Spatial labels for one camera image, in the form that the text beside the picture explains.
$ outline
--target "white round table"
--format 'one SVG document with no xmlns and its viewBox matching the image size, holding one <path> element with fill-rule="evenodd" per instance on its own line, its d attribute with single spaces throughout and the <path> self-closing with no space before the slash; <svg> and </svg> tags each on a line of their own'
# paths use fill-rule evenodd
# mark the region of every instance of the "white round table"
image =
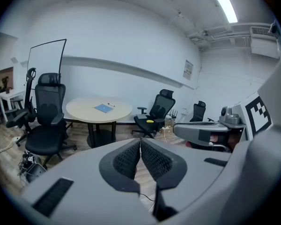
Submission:
<svg viewBox="0 0 281 225">
<path fill-rule="evenodd" d="M 104 113 L 95 108 L 101 104 L 113 110 Z M 132 111 L 132 106 L 114 97 L 78 97 L 66 105 L 66 110 L 73 119 L 88 124 L 88 145 L 91 148 L 95 148 L 116 141 L 116 121 L 129 115 Z M 111 122 L 111 132 L 100 129 L 99 124 L 108 122 Z"/>
</svg>

